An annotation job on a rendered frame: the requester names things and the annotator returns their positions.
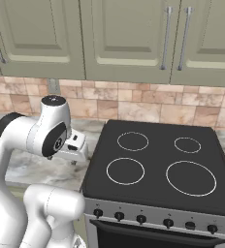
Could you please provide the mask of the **black hob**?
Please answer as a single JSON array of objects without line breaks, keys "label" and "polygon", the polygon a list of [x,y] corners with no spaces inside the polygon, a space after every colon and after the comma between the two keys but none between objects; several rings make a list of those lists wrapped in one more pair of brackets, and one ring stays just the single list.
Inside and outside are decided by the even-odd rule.
[{"label": "black hob", "polygon": [[93,199],[225,216],[225,154],[209,127],[110,120],[82,190]]}]

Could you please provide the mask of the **grey wall socket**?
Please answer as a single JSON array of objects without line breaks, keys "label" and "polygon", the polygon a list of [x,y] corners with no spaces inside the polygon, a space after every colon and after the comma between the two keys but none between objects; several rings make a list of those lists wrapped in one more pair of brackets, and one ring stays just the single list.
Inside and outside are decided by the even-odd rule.
[{"label": "grey wall socket", "polygon": [[60,95],[60,85],[59,80],[57,78],[49,78],[48,79],[48,93]]}]

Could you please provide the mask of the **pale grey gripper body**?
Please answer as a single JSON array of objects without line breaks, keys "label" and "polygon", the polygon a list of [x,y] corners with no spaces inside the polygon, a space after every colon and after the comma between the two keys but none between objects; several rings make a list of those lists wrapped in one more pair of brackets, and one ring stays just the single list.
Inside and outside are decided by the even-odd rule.
[{"label": "pale grey gripper body", "polygon": [[87,143],[85,142],[81,147],[65,143],[63,147],[54,154],[54,157],[59,157],[68,161],[85,162],[88,159]]}]

